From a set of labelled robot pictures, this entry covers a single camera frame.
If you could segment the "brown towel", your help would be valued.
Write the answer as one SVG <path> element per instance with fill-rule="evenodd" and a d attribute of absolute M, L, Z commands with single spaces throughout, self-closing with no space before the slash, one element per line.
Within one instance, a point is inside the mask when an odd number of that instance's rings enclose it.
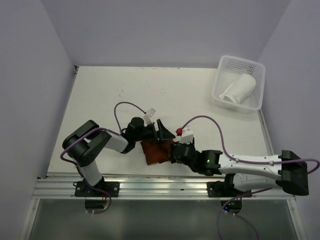
<path fill-rule="evenodd" d="M 140 142 L 147 165 L 162 164 L 171 161 L 172 145 L 175 142 L 170 139 L 152 143 L 149 140 Z"/>

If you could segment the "white towel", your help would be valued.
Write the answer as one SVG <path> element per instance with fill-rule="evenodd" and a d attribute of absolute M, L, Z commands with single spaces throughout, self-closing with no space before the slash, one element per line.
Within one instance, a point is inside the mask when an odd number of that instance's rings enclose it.
<path fill-rule="evenodd" d="M 241 74 L 218 97 L 221 100 L 240 104 L 256 87 L 256 80 L 249 74 Z"/>

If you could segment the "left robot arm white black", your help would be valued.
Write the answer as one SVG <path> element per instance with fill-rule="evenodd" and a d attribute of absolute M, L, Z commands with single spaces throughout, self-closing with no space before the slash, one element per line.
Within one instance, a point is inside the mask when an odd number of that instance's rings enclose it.
<path fill-rule="evenodd" d="M 104 148 L 127 154 L 139 142 L 148 165 L 170 160 L 175 135 L 165 128 L 160 119 L 156 120 L 156 124 L 157 127 L 154 122 L 147 123 L 141 117 L 134 117 L 126 128 L 116 134 L 88 120 L 63 141 L 61 159 L 76 166 L 87 184 L 87 192 L 99 196 L 103 193 L 104 184 L 96 157 Z"/>

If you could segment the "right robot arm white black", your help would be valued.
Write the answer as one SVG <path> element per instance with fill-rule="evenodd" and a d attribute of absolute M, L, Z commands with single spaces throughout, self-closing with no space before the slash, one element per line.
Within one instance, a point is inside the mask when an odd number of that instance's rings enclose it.
<path fill-rule="evenodd" d="M 308 166 L 294 152 L 280 155 L 229 155 L 220 150 L 198 151 L 193 143 L 175 143 L 171 162 L 184 164 L 192 172 L 211 177 L 225 175 L 223 192 L 235 196 L 254 189 L 279 188 L 296 196 L 309 195 Z"/>

